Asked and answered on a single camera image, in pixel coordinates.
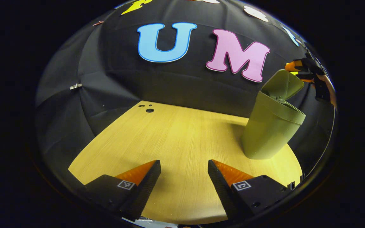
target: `wooden table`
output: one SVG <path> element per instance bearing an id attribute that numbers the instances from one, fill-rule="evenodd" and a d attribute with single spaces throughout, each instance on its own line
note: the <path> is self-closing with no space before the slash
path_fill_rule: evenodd
<path id="1" fill-rule="evenodd" d="M 209 159 L 252 176 L 266 174 L 285 186 L 297 185 L 302 174 L 288 145 L 271 159 L 248 159 L 240 145 L 247 120 L 141 101 L 91 141 L 68 170 L 87 184 L 158 159 L 161 175 L 142 216 L 176 224 L 219 222 L 227 217 L 207 173 Z"/>

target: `green trash can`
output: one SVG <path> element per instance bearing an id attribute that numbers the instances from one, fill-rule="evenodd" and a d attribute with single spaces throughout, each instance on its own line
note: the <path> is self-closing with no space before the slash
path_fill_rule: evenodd
<path id="1" fill-rule="evenodd" d="M 304 82 L 286 70 L 277 71 L 261 88 L 241 137 L 250 159 L 269 159 L 292 138 L 305 114 L 287 99 L 304 87 Z"/>

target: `blue letter u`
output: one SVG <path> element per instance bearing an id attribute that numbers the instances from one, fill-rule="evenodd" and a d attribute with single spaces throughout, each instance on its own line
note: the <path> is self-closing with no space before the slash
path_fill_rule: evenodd
<path id="1" fill-rule="evenodd" d="M 177 35 L 174 48 L 169 51 L 157 49 L 158 32 L 164 28 L 163 24 L 149 24 L 138 28 L 139 55 L 150 62 L 172 62 L 182 58 L 188 50 L 191 30 L 196 29 L 197 25 L 181 22 L 174 23 L 172 27 L 177 29 Z"/>

